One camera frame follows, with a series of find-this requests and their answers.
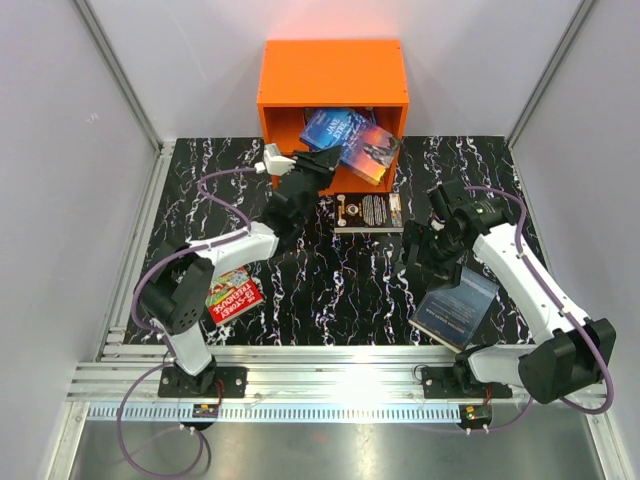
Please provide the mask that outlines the Jane Eyre book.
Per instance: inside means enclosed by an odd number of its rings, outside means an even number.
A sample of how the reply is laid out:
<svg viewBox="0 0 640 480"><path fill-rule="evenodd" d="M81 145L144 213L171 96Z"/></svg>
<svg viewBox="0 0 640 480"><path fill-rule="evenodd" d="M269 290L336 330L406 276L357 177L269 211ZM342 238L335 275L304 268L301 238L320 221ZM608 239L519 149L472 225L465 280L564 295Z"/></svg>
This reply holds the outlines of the Jane Eyre book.
<svg viewBox="0 0 640 480"><path fill-rule="evenodd" d="M348 108L317 109L299 139L312 151L340 146L340 164L372 185L382 182L400 147L396 136Z"/></svg>

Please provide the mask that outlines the black book with white text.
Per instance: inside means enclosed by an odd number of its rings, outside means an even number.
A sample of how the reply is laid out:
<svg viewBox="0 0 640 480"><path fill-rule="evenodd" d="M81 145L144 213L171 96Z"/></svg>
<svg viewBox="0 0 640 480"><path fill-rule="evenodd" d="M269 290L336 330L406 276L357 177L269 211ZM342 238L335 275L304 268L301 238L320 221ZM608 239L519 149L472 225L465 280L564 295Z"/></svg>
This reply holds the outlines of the black book with white text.
<svg viewBox="0 0 640 480"><path fill-rule="evenodd" d="M399 193L338 193L334 196L334 206L337 234L403 232Z"/></svg>

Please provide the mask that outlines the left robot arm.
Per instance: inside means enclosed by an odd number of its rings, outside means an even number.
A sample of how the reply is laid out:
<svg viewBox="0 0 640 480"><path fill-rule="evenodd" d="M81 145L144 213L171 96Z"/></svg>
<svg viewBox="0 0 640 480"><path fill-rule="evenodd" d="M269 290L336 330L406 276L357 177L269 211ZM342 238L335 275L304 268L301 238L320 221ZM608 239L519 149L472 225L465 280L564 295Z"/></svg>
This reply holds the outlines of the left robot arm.
<svg viewBox="0 0 640 480"><path fill-rule="evenodd" d="M321 192L334 179L341 155L341 147L333 146L285 157L275 144L268 144L255 165L214 171L198 180L198 192L233 213L242 227L204 240L165 244L134 288L130 307L134 323L158 335L168 349L170 360L161 370L190 395L203 397L222 387L201 327L214 283L297 245ZM262 173L278 177L279 182L255 220L207 187L208 181L219 177Z"/></svg>

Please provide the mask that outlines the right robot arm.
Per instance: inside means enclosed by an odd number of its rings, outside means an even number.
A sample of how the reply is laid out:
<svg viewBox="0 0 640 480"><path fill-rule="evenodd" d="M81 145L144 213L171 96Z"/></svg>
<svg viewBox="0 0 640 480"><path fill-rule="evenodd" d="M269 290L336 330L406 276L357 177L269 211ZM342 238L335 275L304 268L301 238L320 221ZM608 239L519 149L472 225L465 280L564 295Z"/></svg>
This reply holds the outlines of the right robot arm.
<svg viewBox="0 0 640 480"><path fill-rule="evenodd" d="M410 324L451 349L453 385L475 397L489 384L525 389L540 404L603 383L606 412L614 386L608 364L616 331L606 318L592 319L562 290L523 236L527 210L509 193L446 182L429 193L432 225L404 227L398 266L415 271L427 293ZM530 345L472 345L471 338L503 287L525 320Z"/></svg>

